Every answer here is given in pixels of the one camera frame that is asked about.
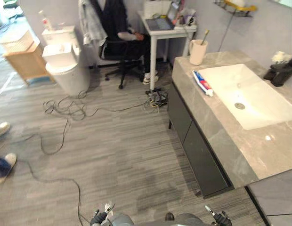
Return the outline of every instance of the jacket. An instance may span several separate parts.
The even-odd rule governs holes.
[[[83,32],[83,44],[90,44],[95,40],[102,45],[107,34],[102,27],[100,19],[89,0],[79,0],[79,20]]]

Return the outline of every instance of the tissue box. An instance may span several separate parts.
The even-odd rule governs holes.
[[[154,14],[165,15],[170,8],[170,0],[144,1],[144,17],[152,18]]]
[[[66,67],[77,63],[71,43],[48,45],[44,48],[42,57],[51,67]]]

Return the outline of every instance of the office chair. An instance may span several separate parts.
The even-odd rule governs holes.
[[[3,0],[4,1],[4,5],[3,5],[3,8],[6,9],[6,8],[13,8],[14,11],[16,11],[16,8],[19,6],[18,3],[17,3],[17,0]],[[15,12],[15,16],[12,16],[9,18],[9,21],[10,19],[14,18],[14,23],[16,23],[16,20],[17,18],[21,17],[21,16],[24,16],[24,14],[17,14]]]
[[[105,21],[104,21],[104,18],[103,18],[103,12],[102,12],[102,9],[98,3],[97,0],[91,0],[90,1],[91,4],[93,5],[94,9],[95,9],[95,12],[97,13],[99,19],[100,19],[100,22],[102,24],[102,27],[105,31],[107,31],[106,29],[106,25],[105,25]],[[109,50],[109,45],[113,45],[113,44],[120,44],[120,45],[124,45],[125,47],[125,51],[124,51],[124,54],[123,55],[114,55],[113,53],[110,52]],[[99,57],[103,60],[109,60],[109,61],[120,61],[120,65],[119,65],[119,68],[112,71],[112,72],[109,72],[109,73],[106,73],[105,74],[105,80],[106,81],[109,81],[109,75],[112,75],[112,74],[121,74],[122,77],[121,77],[121,83],[119,85],[119,89],[123,89],[123,82],[124,82],[124,78],[125,78],[125,75],[128,73],[129,70],[135,68],[135,67],[141,67],[141,63],[139,60],[139,57],[134,57],[134,56],[128,56],[127,55],[127,47],[128,47],[128,41],[124,41],[124,40],[120,40],[120,41],[111,41],[109,39],[109,37],[107,37],[107,39],[105,40],[105,43],[99,48]],[[138,77],[140,79],[140,81],[142,82],[143,79],[144,79],[144,75],[143,73],[141,74],[138,74]]]

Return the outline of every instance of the white desk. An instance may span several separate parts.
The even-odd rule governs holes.
[[[151,65],[150,65],[150,90],[154,90],[154,76],[155,76],[155,65],[156,65],[156,47],[158,39],[166,39],[165,42],[165,52],[164,52],[164,62],[167,61],[167,54],[168,54],[168,46],[169,40],[173,38],[183,38],[186,37],[186,43],[183,51],[183,56],[188,56],[189,51],[189,43],[192,39],[193,33],[196,32],[192,29],[181,29],[181,30],[170,30],[170,31],[151,31],[148,27],[146,19],[144,18],[143,11],[138,11],[138,15],[140,17],[140,27],[142,25],[146,28],[148,34],[151,36]]]

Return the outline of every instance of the dark cabinet door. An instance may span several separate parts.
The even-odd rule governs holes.
[[[228,187],[194,122],[190,126],[183,147],[203,196]]]
[[[173,83],[169,90],[168,113],[174,129],[183,143],[192,119]]]

